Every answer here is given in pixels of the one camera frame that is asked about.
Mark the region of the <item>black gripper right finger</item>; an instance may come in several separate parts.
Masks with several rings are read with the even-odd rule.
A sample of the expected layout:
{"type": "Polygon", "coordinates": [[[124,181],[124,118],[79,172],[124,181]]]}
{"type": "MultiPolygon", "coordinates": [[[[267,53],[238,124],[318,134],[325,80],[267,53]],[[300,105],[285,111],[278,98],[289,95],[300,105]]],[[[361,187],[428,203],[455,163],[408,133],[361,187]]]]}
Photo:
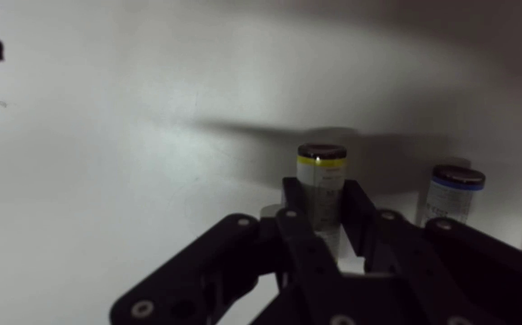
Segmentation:
{"type": "Polygon", "coordinates": [[[356,181],[343,185],[341,225],[365,272],[403,281],[426,325],[522,325],[520,250],[446,217],[413,226],[356,181]]]}

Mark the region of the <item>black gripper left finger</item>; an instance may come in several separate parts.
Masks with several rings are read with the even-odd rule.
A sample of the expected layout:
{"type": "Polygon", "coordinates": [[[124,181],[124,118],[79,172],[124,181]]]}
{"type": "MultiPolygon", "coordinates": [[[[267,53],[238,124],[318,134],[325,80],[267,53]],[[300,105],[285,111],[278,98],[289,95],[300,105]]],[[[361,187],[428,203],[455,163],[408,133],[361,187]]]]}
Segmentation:
{"type": "Polygon", "coordinates": [[[328,325],[339,270],[305,221],[305,187],[285,178],[282,190],[274,217],[224,217],[119,297],[110,325],[216,325],[265,275],[278,293],[251,325],[328,325]]]}

